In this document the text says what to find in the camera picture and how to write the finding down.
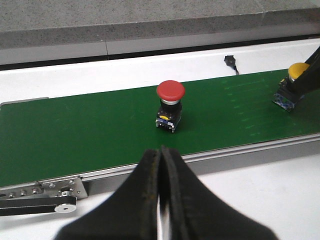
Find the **green conveyor belt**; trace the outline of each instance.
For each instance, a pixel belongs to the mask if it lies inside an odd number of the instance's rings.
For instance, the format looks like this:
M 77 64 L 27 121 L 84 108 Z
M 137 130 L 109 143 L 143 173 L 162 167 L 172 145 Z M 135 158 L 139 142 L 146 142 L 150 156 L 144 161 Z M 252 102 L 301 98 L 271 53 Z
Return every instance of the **green conveyor belt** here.
M 287 70 L 185 82 L 175 133 L 155 127 L 156 86 L 3 105 L 0 187 L 320 132 L 320 91 L 288 113 L 272 103 Z

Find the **cable connector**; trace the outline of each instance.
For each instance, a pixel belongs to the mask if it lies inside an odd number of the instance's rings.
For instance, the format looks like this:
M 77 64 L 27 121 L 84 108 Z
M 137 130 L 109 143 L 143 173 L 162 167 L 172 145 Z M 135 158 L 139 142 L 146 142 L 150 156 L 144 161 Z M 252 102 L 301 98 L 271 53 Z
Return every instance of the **cable connector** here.
M 236 67 L 236 59 L 233 55 L 228 55 L 224 57 L 224 62 L 228 67 L 231 67 L 233 70 L 235 70 L 235 73 L 239 75 L 238 69 Z

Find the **white surface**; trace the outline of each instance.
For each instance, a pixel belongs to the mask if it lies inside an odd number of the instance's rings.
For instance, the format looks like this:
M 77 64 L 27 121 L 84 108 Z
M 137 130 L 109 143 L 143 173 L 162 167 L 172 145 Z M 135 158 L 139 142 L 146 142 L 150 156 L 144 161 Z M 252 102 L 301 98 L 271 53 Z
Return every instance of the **white surface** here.
M 304 62 L 320 39 L 202 52 L 79 63 L 0 72 L 0 103 L 62 97 L 288 68 Z M 320 239 L 320 153 L 308 158 L 235 169 L 200 179 L 224 201 L 272 228 L 281 240 Z M 109 193 L 77 203 L 76 212 L 0 217 L 0 240 L 52 239 L 58 229 L 98 206 Z

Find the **red button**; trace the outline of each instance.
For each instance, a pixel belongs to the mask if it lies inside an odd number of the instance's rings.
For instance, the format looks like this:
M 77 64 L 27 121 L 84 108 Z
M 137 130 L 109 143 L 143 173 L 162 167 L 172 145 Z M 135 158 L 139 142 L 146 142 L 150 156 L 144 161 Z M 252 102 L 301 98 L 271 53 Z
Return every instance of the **red button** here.
M 167 80 L 159 84 L 156 93 L 161 99 L 174 102 L 182 99 L 185 95 L 185 87 L 180 82 Z

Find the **bolt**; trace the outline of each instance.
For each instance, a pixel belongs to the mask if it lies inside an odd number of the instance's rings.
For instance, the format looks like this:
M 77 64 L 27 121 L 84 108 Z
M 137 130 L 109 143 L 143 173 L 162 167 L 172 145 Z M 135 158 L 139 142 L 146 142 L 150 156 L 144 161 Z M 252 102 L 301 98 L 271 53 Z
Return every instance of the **bolt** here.
M 56 187 L 56 184 L 54 182 L 49 184 L 49 188 L 54 189 Z
M 26 190 L 21 190 L 21 196 L 25 196 L 27 195 L 27 191 Z

